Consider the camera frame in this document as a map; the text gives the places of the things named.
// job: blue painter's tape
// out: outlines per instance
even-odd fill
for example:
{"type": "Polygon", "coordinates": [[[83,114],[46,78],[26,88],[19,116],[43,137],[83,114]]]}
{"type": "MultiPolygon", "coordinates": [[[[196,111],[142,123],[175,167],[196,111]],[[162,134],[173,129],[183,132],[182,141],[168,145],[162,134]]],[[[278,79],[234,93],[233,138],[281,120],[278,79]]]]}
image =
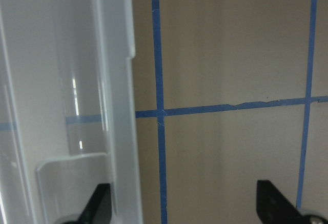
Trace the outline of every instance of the blue painter's tape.
{"type": "Polygon", "coordinates": [[[66,117],[66,124],[100,123],[101,115],[79,115],[66,117]]]}
{"type": "Polygon", "coordinates": [[[276,106],[290,106],[290,105],[301,105],[305,103],[305,98],[292,98],[282,99],[270,102],[250,102],[239,105],[212,105],[212,106],[199,106],[190,108],[178,108],[178,109],[167,109],[165,110],[166,116],[173,115],[188,115],[188,114],[199,114],[199,113],[210,113],[210,112],[221,112],[229,110],[246,110],[246,109],[258,109],[268,108],[276,106]]]}
{"type": "Polygon", "coordinates": [[[163,68],[162,68],[162,45],[161,45],[161,34],[160,34],[159,0],[152,0],[152,15],[153,15],[155,77],[156,77],[156,103],[157,103],[157,109],[163,110],[164,94],[163,94],[163,68]]]}
{"type": "Polygon", "coordinates": [[[157,110],[142,110],[136,111],[135,117],[136,118],[150,118],[150,117],[157,117],[157,110]]]}
{"type": "Polygon", "coordinates": [[[156,78],[156,108],[158,122],[158,156],[159,156],[159,184],[160,184],[160,215],[161,223],[168,223],[167,215],[167,183],[166,183],[166,148],[164,124],[164,92],[163,92],[163,67],[162,45],[160,35],[160,8],[159,0],[152,0],[153,38],[156,78]]]}
{"type": "Polygon", "coordinates": [[[16,130],[16,123],[0,123],[0,131],[16,130]]]}
{"type": "Polygon", "coordinates": [[[328,102],[328,96],[311,97],[311,102],[326,103],[328,102]]]}
{"type": "Polygon", "coordinates": [[[158,155],[159,155],[159,182],[160,182],[160,213],[161,223],[168,223],[167,213],[167,182],[166,182],[166,144],[165,144],[165,125],[164,116],[161,115],[157,119],[158,134],[158,155]]]}
{"type": "Polygon", "coordinates": [[[314,45],[315,45],[315,33],[316,33],[316,14],[317,14],[317,0],[311,0],[309,50],[307,55],[308,59],[307,59],[307,74],[306,74],[305,109],[304,109],[301,159],[300,159],[300,166],[299,166],[298,189],[297,189],[297,200],[296,200],[296,207],[298,208],[301,208],[302,206],[306,147],[308,144],[310,107],[312,101],[311,91],[312,91],[313,59],[314,59],[314,45]]]}

